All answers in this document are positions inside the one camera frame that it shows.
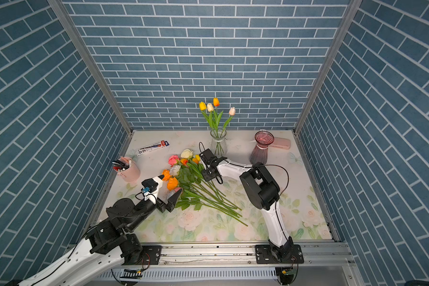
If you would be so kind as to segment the pale pink tulip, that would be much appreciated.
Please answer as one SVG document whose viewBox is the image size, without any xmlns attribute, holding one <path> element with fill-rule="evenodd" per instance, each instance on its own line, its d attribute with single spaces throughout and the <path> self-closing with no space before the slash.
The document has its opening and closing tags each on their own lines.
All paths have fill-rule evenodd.
<svg viewBox="0 0 429 286">
<path fill-rule="evenodd" d="M 233 119 L 233 117 L 236 114 L 236 109 L 235 107 L 231 107 L 229 110 L 229 118 L 226 120 L 226 122 L 224 123 L 223 127 L 222 127 L 222 131 L 220 132 L 220 136 L 223 138 L 226 134 L 226 128 L 228 127 L 228 125 L 230 124 L 231 120 Z"/>
</svg>

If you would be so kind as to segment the orange tulip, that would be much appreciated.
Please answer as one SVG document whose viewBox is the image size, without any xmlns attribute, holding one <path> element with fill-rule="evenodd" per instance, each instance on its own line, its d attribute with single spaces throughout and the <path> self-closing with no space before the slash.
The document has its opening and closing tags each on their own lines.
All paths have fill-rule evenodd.
<svg viewBox="0 0 429 286">
<path fill-rule="evenodd" d="M 204 166 L 201 163 L 183 158 L 181 164 L 182 167 L 179 171 L 180 182 L 184 182 L 185 184 L 201 184 L 204 181 L 201 173 L 204 170 Z"/>
<path fill-rule="evenodd" d="M 219 110 L 218 110 L 219 105 L 220 105 L 220 102 L 219 102 L 218 98 L 214 98 L 213 99 L 213 106 L 214 106 L 214 110 L 213 110 L 213 120 L 214 120 L 213 128 L 214 128 L 214 131 L 213 131 L 213 134 L 214 134 L 214 138 L 215 138 L 215 143 L 219 142 L 219 138 L 222 134 L 222 132 L 219 129 L 219 124 L 220 124 L 220 120 L 222 118 L 223 112 L 219 113 Z"/>
</svg>

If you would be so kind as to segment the yellow tulip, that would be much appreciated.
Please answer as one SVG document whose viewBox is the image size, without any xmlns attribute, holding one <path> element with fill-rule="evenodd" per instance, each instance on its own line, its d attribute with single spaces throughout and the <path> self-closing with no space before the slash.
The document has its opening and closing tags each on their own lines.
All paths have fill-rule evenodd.
<svg viewBox="0 0 429 286">
<path fill-rule="evenodd" d="M 204 103 L 204 102 L 201 102 L 200 104 L 199 104 L 199 109 L 200 109 L 200 111 L 201 111 L 201 114 L 203 115 L 203 117 L 206 119 L 206 121 L 208 122 L 208 124 L 209 124 L 209 118 L 208 118 L 208 114 L 207 114 L 207 105 L 208 104 L 206 104 L 206 103 Z"/>
<path fill-rule="evenodd" d="M 203 162 L 199 155 L 193 158 L 193 162 L 196 163 L 197 171 L 205 181 L 211 181 L 214 178 L 213 170 Z"/>
</svg>

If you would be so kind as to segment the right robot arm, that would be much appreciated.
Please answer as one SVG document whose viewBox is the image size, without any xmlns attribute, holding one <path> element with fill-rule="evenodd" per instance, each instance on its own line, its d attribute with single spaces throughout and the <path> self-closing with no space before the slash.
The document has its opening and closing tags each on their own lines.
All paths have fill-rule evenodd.
<svg viewBox="0 0 429 286">
<path fill-rule="evenodd" d="M 205 181 L 216 179 L 221 184 L 224 177 L 239 179 L 251 204 L 262 212 L 271 245 L 280 251 L 292 249 L 293 242 L 284 227 L 278 203 L 280 187 L 265 165 L 234 163 L 226 157 L 215 156 L 209 149 L 204 150 L 200 158 Z"/>
</svg>

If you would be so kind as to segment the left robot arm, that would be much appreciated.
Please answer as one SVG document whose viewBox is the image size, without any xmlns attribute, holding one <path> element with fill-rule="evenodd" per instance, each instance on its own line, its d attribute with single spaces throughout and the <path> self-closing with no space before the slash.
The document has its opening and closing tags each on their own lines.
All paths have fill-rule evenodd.
<svg viewBox="0 0 429 286">
<path fill-rule="evenodd" d="M 129 198 L 120 199 L 108 208 L 108 218 L 89 229 L 72 250 L 37 274 L 8 285 L 83 286 L 115 267 L 125 266 L 130 272 L 137 265 L 147 270 L 159 263 L 162 247 L 142 246 L 133 230 L 156 209 L 171 212 L 181 193 L 177 188 L 167 202 L 134 204 Z"/>
</svg>

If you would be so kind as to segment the white tulip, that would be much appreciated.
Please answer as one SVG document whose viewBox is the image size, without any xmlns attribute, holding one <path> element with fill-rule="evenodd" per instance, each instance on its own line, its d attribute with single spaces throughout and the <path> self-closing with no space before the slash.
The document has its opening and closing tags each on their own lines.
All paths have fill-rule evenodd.
<svg viewBox="0 0 429 286">
<path fill-rule="evenodd" d="M 212 129 L 212 134 L 215 138 L 219 138 L 218 112 L 216 110 L 216 107 L 212 103 L 208 103 L 208 105 L 207 105 L 207 114 L 208 114 L 208 118 L 209 118 L 209 125 Z"/>
</svg>

